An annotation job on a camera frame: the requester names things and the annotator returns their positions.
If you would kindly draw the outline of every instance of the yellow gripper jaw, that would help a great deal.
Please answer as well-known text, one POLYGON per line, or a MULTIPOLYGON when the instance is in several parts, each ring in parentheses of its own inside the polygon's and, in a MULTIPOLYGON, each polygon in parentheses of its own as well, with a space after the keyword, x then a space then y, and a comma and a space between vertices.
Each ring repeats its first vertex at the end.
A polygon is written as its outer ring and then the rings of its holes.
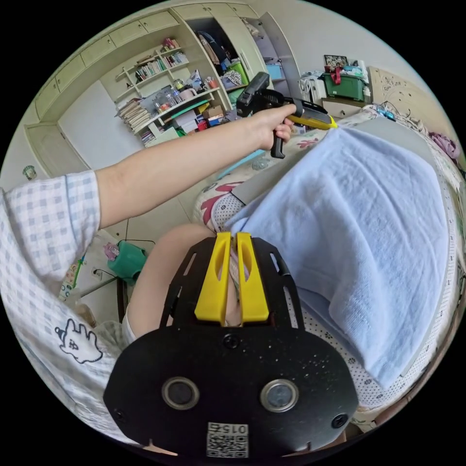
MULTIPOLYGON (((194 311, 197 320, 225 325, 231 244, 230 233, 217 235, 194 311)), ((251 235, 238 233, 235 245, 238 249, 241 322, 266 322, 269 310, 251 235)))

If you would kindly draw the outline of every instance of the nightstand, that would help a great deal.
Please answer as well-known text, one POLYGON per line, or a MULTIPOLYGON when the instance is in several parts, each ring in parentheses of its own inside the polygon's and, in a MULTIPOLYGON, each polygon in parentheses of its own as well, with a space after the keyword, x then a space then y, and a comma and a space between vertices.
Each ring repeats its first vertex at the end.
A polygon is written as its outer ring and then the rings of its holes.
POLYGON ((326 97, 322 99, 322 107, 327 110, 329 115, 333 116, 335 121, 358 113, 366 105, 365 102, 338 97, 326 97))

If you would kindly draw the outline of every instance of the white wall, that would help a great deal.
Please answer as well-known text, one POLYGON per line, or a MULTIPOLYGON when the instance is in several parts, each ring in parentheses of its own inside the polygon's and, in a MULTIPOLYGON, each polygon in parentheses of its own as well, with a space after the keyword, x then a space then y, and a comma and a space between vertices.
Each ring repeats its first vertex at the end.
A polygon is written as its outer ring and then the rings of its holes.
POLYGON ((70 143, 93 170, 113 165, 144 147, 116 113, 115 104, 97 81, 58 120, 70 143))
POLYGON ((367 29, 333 11, 300 0, 245 0, 261 16, 277 21, 298 62, 301 73, 323 69, 323 55, 364 60, 366 66, 391 71, 424 90, 417 72, 389 45, 367 29))
POLYGON ((22 173, 23 168, 27 165, 34 166, 38 179, 48 178, 48 175, 35 158, 24 131, 24 125, 33 125, 38 122, 39 118, 37 117, 34 103, 31 103, 16 128, 6 152, 3 166, 1 167, 0 186, 5 191, 27 183, 28 180, 22 173))

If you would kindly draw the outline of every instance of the plaid shirt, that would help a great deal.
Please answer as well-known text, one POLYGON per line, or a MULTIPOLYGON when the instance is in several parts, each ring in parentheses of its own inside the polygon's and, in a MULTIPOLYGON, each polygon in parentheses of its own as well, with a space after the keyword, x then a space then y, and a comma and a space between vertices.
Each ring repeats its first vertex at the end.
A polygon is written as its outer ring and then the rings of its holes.
POLYGON ((116 440, 125 437, 102 397, 124 349, 121 326, 91 329, 59 300, 61 283, 100 224, 95 173, 0 188, 0 292, 29 361, 79 419, 116 440))

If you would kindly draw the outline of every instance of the white label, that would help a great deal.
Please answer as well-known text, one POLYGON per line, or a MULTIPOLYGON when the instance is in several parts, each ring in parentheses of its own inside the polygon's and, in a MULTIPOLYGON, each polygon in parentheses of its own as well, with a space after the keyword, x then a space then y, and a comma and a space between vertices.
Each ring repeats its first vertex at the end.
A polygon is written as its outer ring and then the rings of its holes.
POLYGON ((211 458, 248 458, 248 425, 209 422, 207 456, 211 458))

